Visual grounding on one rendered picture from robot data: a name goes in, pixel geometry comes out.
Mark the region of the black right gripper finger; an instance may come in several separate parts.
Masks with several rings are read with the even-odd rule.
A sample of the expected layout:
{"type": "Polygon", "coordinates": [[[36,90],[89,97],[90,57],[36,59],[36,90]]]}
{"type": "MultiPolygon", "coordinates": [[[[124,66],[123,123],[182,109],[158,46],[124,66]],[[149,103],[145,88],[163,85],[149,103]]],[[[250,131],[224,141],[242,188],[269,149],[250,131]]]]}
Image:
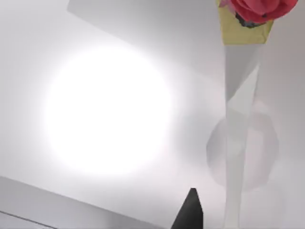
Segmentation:
{"type": "Polygon", "coordinates": [[[203,209],[196,188],[190,188],[171,229],[203,229],[203,209]]]}

